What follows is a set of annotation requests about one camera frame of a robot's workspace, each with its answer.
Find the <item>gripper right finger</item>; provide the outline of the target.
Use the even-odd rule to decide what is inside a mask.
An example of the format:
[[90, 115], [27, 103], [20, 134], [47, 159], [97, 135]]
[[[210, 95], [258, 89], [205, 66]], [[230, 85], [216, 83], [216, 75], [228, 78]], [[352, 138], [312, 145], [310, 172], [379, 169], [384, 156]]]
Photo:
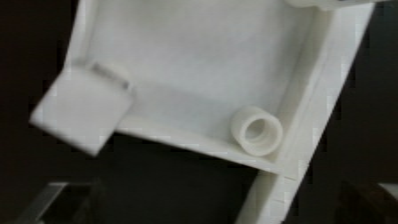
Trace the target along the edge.
[[381, 183], [342, 183], [336, 224], [398, 224], [398, 198]]

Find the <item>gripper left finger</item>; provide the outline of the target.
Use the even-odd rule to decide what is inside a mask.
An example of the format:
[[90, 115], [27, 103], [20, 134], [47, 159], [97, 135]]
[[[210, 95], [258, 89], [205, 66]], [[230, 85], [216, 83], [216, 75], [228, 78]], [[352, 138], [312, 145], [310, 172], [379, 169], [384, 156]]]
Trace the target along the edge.
[[104, 185], [50, 182], [11, 224], [106, 224]]

